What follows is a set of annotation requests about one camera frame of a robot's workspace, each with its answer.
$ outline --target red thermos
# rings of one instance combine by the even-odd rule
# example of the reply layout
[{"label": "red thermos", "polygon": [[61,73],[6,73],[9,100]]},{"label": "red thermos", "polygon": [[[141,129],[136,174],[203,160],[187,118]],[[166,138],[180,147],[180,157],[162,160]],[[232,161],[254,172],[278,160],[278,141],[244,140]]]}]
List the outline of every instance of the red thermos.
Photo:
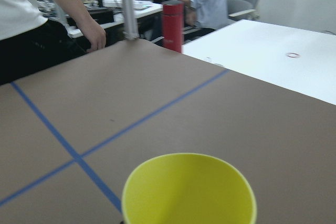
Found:
[{"label": "red thermos", "polygon": [[162,31],[163,47],[182,52],[183,44],[183,8],[181,1],[165,1],[163,5]]}]

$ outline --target yellow cup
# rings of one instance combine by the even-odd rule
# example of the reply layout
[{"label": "yellow cup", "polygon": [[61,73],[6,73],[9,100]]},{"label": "yellow cup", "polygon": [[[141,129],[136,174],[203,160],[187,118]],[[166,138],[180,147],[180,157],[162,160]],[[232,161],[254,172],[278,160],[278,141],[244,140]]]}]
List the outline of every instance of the yellow cup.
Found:
[{"label": "yellow cup", "polygon": [[122,193],[126,224],[254,224],[257,206],[244,176],[203,154],[152,158],[128,177]]}]

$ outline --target brown table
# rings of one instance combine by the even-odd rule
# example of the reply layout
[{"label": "brown table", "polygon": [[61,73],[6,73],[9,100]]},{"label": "brown table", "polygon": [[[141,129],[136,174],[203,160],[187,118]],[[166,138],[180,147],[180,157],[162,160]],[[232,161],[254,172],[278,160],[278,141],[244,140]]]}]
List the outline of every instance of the brown table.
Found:
[{"label": "brown table", "polygon": [[115,223],[143,161],[238,168],[257,223],[336,223],[336,106],[158,47],[117,44],[0,87],[0,223]]}]

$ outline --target white table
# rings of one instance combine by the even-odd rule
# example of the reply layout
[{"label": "white table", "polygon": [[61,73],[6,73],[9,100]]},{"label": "white table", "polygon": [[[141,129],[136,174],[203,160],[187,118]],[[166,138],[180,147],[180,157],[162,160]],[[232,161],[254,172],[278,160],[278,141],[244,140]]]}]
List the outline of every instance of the white table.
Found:
[{"label": "white table", "polygon": [[[162,5],[156,4],[156,3],[152,3],[151,7],[148,7],[143,10],[134,10],[135,18],[137,19],[145,17],[145,16],[149,16],[155,13],[159,13],[161,11],[162,11]],[[114,22],[101,24],[101,27],[104,29],[107,29],[113,26],[121,25],[123,23],[124,23],[123,15],[122,13],[118,13],[118,14],[115,14],[114,16]],[[68,27],[67,30],[68,30],[68,35],[71,38],[78,38],[78,37],[83,36],[82,32],[79,29],[76,29],[74,26]]]},{"label": "white table", "polygon": [[187,43],[183,53],[336,104],[334,35],[241,20]]}]

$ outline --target person's hand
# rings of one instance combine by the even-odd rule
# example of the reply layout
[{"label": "person's hand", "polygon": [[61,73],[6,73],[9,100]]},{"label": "person's hand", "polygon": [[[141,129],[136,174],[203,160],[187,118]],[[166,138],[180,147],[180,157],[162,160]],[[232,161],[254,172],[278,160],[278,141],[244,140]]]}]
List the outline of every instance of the person's hand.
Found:
[{"label": "person's hand", "polygon": [[194,27],[196,21],[197,21],[196,11],[188,8],[187,11],[186,11],[186,14],[185,14],[185,22],[188,25]]},{"label": "person's hand", "polygon": [[105,30],[94,19],[92,19],[91,16],[87,19],[87,21],[77,23],[77,27],[91,43],[91,48],[87,49],[87,52],[93,52],[105,47]]}]

